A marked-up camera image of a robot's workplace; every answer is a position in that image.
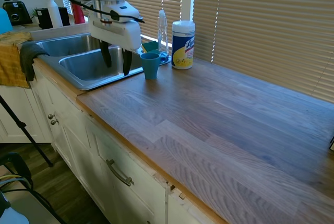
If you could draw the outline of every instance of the kitchen sink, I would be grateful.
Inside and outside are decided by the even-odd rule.
[[[99,40],[89,34],[45,40],[38,42],[37,45],[54,57],[69,56],[100,49]]]
[[[35,43],[50,55],[39,55],[38,58],[46,62],[79,90],[91,90],[142,72],[141,48],[132,52],[130,71],[125,76],[123,73],[123,49],[115,45],[109,46],[112,66],[107,67],[100,50],[99,40],[90,34],[79,34]]]

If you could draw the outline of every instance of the blue object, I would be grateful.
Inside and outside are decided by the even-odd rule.
[[[11,31],[12,29],[13,27],[11,26],[8,13],[6,10],[0,8],[0,34]]]
[[[143,53],[140,58],[145,74],[145,79],[156,79],[158,68],[161,62],[158,53]]]

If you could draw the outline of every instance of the disinfecting wipes canister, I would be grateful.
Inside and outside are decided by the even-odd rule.
[[[189,20],[173,22],[172,66],[189,69],[193,66],[195,23]]]

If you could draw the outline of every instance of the white lid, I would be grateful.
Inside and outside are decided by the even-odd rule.
[[[179,20],[173,22],[173,32],[187,33],[195,31],[195,23],[190,20]]]

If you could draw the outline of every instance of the dark towel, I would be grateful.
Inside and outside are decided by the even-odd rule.
[[[20,51],[20,65],[22,72],[25,74],[27,81],[33,81],[34,71],[32,68],[33,59],[40,54],[48,53],[35,43],[25,43]]]

